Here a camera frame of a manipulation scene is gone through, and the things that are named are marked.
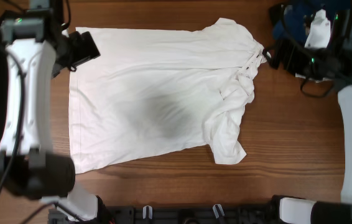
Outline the white t-shirt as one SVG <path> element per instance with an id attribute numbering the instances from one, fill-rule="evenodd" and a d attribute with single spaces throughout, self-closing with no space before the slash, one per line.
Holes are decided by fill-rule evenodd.
<path id="1" fill-rule="evenodd" d="M 88 28 L 100 56 L 70 77 L 70 155 L 79 174 L 209 145 L 217 164 L 238 141 L 263 46 L 221 18 L 202 30 Z"/>

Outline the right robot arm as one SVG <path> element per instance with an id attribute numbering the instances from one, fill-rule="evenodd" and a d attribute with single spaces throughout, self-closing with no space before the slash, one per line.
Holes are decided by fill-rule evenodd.
<path id="1" fill-rule="evenodd" d="M 279 22 L 282 33 L 269 64 L 277 68 L 283 63 L 305 82 L 331 81 L 343 118 L 345 174 L 340 202 L 275 196 L 267 218 L 277 223 L 352 223 L 352 9 L 297 14 L 283 5 Z"/>

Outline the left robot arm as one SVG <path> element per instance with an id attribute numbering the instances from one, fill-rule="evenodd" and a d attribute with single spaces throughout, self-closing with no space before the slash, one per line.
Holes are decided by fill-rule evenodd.
<path id="1" fill-rule="evenodd" d="M 76 184 L 72 159 L 53 152 L 50 81 L 100 56 L 89 32 L 67 32 L 66 10 L 61 1 L 31 1 L 27 10 L 7 12 L 0 22 L 8 77 L 0 191 L 53 206 L 65 222 L 113 223 L 103 201 Z"/>

